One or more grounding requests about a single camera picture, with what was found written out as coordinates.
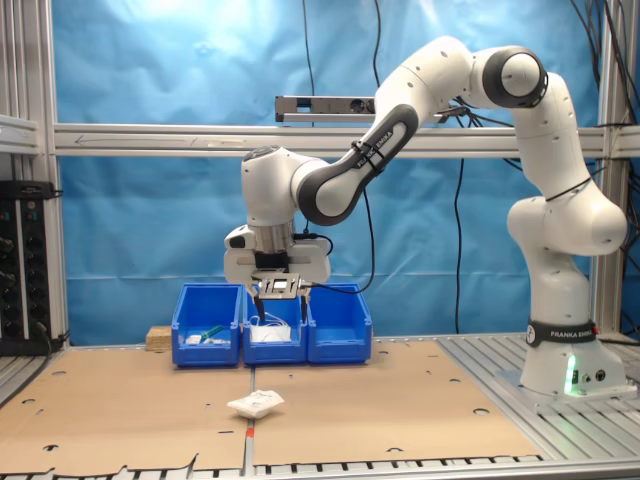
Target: blue curtain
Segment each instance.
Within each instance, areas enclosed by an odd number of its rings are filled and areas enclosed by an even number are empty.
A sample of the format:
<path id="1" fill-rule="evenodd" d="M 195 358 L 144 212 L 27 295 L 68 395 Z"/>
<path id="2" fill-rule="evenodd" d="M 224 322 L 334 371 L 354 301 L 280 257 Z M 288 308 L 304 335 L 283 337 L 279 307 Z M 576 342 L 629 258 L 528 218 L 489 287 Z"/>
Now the blue curtain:
<path id="1" fill-rule="evenodd" d="M 569 2 L 380 3 L 381 79 L 441 35 L 471 50 L 523 45 L 565 78 L 579 124 L 596 123 L 588 43 Z M 311 93 L 301 0 L 53 6 L 61 122 L 275 125 L 276 95 Z M 308 0 L 307 15 L 316 95 L 373 95 L 373 0 Z M 170 323 L 183 283 L 224 281 L 223 239 L 246 216 L 239 159 L 69 157 L 61 165 L 73 342 L 143 341 L 151 325 Z M 458 160 L 399 159 L 368 189 L 377 269 L 365 297 L 378 335 L 453 332 L 458 171 Z M 536 194 L 499 159 L 467 160 L 462 332 L 525 329 L 529 279 L 506 217 L 518 199 Z M 343 224 L 315 230 L 334 240 L 333 279 L 365 282 L 364 206 Z"/>

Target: metal grating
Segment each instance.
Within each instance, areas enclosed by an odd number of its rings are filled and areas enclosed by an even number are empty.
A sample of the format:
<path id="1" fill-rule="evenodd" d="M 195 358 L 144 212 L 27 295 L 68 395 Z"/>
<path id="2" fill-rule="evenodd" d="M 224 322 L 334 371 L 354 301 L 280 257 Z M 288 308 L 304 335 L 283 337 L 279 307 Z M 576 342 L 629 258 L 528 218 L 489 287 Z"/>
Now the metal grating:
<path id="1" fill-rule="evenodd" d="M 253 439 L 247 438 L 242 470 L 128 471 L 95 480 L 208 480 L 229 477 L 326 478 L 404 477 L 410 475 L 447 478 L 497 478 L 543 476 L 545 478 L 630 478 L 640 477 L 640 400 L 589 402 L 572 407 L 554 407 L 555 412 L 536 415 L 499 382 L 503 370 L 520 369 L 526 343 L 523 335 L 473 335 L 377 338 L 377 342 L 419 342 L 435 340 L 478 383 L 483 392 L 523 433 L 535 442 L 540 456 L 457 458 L 396 462 L 356 462 L 310 465 L 253 466 Z M 141 348 L 98 347 L 98 348 Z M 640 349 L 612 345 L 630 369 L 640 368 Z M 27 378 L 39 359 L 0 358 L 0 398 L 15 388 L 13 378 Z M 46 475 L 11 475 L 0 480 L 56 480 Z"/>

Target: blue storage bin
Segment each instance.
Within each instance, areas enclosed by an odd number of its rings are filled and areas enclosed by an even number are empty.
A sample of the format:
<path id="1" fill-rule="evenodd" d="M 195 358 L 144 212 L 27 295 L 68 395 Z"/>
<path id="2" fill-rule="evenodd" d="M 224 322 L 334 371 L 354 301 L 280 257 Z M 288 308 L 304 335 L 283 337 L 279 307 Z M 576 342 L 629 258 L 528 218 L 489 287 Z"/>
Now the blue storage bin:
<path id="1" fill-rule="evenodd" d="M 356 292 L 355 283 L 330 284 Z M 362 294 L 314 288 L 309 304 L 309 362 L 363 363 L 371 357 L 371 314 Z"/>
<path id="2" fill-rule="evenodd" d="M 251 317 L 258 315 L 249 292 L 245 290 L 242 313 L 242 358 L 247 365 L 304 363 L 307 361 L 307 322 L 302 321 L 300 298 L 264 300 L 266 312 L 281 318 L 291 327 L 290 342 L 252 342 Z"/>
<path id="3" fill-rule="evenodd" d="M 240 359 L 240 304 L 242 285 L 186 283 L 171 322 L 173 363 L 180 367 L 237 365 Z M 226 344 L 184 343 L 213 327 L 223 329 L 212 338 Z"/>

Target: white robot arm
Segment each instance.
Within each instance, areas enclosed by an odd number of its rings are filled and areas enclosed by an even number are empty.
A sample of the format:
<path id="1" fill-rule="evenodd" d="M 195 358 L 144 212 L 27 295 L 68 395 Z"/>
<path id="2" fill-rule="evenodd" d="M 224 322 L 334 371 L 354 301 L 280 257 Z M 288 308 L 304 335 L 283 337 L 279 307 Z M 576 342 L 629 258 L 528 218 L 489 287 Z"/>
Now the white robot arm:
<path id="1" fill-rule="evenodd" d="M 548 395 L 629 388 L 620 360 L 595 338 L 588 281 L 572 258 L 614 252 L 626 219 L 591 180 L 565 82 L 522 47 L 472 54 L 458 40 L 441 37 L 384 81 L 373 125 L 337 162 L 278 146 L 245 157 L 248 220 L 225 239 L 227 280 L 247 285 L 256 298 L 307 298 L 314 282 L 329 277 L 328 244 L 295 238 L 296 210 L 318 225 L 345 220 L 366 185 L 457 96 L 473 107 L 510 110 L 525 177 L 543 195 L 516 203 L 508 218 L 531 276 L 531 348 L 522 383 Z"/>

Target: cardboard sheet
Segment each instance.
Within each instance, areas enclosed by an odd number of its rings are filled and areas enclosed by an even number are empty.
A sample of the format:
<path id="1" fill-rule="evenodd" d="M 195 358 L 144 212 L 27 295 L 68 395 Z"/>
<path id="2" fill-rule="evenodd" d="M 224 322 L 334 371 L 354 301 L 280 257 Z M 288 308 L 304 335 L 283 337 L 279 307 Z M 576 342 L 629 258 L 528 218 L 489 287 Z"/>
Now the cardboard sheet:
<path id="1" fill-rule="evenodd" d="M 256 422 L 256 465 L 539 453 L 434 342 L 376 344 L 366 366 L 257 368 L 256 389 L 285 400 Z"/>
<path id="2" fill-rule="evenodd" d="M 171 353 L 67 352 L 0 409 L 0 473 L 242 468 L 247 421 L 226 406 L 251 371 L 177 370 Z"/>

